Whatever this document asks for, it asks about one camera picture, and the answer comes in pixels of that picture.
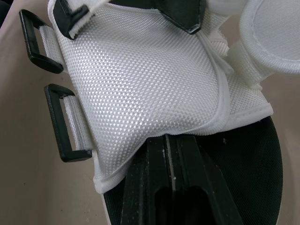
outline white mesh fabric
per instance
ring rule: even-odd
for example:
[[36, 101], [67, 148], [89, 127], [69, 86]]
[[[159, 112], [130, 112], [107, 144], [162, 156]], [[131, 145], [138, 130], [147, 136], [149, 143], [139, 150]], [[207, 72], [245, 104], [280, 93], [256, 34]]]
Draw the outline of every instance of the white mesh fabric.
[[225, 74], [197, 36], [156, 10], [101, 7], [76, 40], [53, 23], [99, 160], [98, 192], [125, 176], [146, 138], [219, 131], [229, 115]]
[[300, 74], [300, 1], [249, 0], [240, 35], [249, 55], [273, 72]]

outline white padding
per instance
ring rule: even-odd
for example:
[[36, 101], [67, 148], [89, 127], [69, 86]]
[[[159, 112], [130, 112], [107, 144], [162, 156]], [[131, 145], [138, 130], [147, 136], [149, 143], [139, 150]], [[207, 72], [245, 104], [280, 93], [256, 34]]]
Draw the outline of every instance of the white padding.
[[273, 72], [300, 74], [300, 1], [249, 0], [240, 35], [249, 55]]
[[67, 112], [82, 146], [87, 143], [76, 124], [84, 119], [72, 113], [86, 118], [82, 131], [91, 132], [99, 193], [125, 177], [149, 137], [209, 135], [272, 114], [261, 92], [250, 89], [222, 58], [226, 41], [218, 30], [210, 32], [216, 42], [211, 43], [204, 31], [189, 35], [158, 10], [105, 4], [70, 40], [58, 30], [54, 3], [49, 17], [83, 109], [67, 97]]
[[49, 26], [41, 26], [39, 27], [39, 32], [42, 36], [43, 45], [47, 57], [61, 64], [64, 67], [64, 71], [66, 72], [66, 63], [62, 56], [54, 30]]

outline black plastic part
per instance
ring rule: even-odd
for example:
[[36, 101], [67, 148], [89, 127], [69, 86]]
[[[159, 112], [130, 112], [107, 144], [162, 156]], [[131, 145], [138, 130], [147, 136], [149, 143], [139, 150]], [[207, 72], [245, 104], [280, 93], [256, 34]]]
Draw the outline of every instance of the black plastic part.
[[220, 169], [193, 135], [149, 138], [123, 199], [122, 225], [243, 225]]
[[163, 16], [189, 34], [201, 29], [206, 0], [154, 0]]
[[75, 11], [71, 11], [67, 0], [57, 0], [54, 5], [53, 15], [58, 26], [58, 29], [63, 36], [71, 38], [69, 32], [73, 26], [87, 13], [89, 8], [82, 5]]
[[112, 190], [109, 190], [108, 192], [103, 194], [106, 208], [107, 211], [109, 212], [109, 219], [111, 225], [121, 224], [124, 186], [125, 186], [125, 179], [123, 179], [120, 182], [120, 184], [118, 184]]
[[38, 29], [40, 26], [47, 26], [47, 24], [35, 14], [25, 9], [22, 9], [19, 15], [25, 38], [27, 54], [30, 61], [46, 71], [55, 74], [61, 73], [64, 70], [63, 66], [58, 62], [41, 55], [38, 48], [38, 42], [34, 28]]
[[72, 151], [60, 99], [69, 95], [74, 96], [74, 93], [56, 84], [46, 86], [45, 93], [61, 160], [64, 162], [76, 162], [92, 158], [91, 150]]

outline white padded strap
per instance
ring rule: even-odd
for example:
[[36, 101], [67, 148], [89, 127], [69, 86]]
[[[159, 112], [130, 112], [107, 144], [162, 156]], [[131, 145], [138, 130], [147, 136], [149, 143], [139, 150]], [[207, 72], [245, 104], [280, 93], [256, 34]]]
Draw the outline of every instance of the white padded strap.
[[67, 66], [62, 56], [54, 30], [49, 26], [41, 26], [39, 27], [39, 32], [42, 36], [47, 57], [61, 64], [64, 67], [64, 72], [67, 72]]

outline rectangular buckle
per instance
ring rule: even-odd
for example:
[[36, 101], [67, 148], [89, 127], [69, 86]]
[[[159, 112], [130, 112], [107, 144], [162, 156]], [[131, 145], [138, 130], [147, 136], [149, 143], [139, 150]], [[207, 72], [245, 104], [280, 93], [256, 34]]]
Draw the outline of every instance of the rectangular buckle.
[[34, 28], [38, 29], [41, 26], [47, 26], [47, 24], [43, 20], [38, 18], [37, 15], [25, 9], [22, 9], [19, 15], [25, 38], [27, 54], [30, 61], [33, 62], [33, 64], [35, 64], [36, 66], [51, 73], [61, 73], [64, 70], [63, 66], [58, 62], [41, 55], [38, 48], [38, 42], [34, 32]]
[[45, 93], [61, 160], [64, 162], [77, 162], [92, 158], [91, 150], [72, 151], [60, 99], [75, 94], [68, 88], [56, 84], [46, 86]]

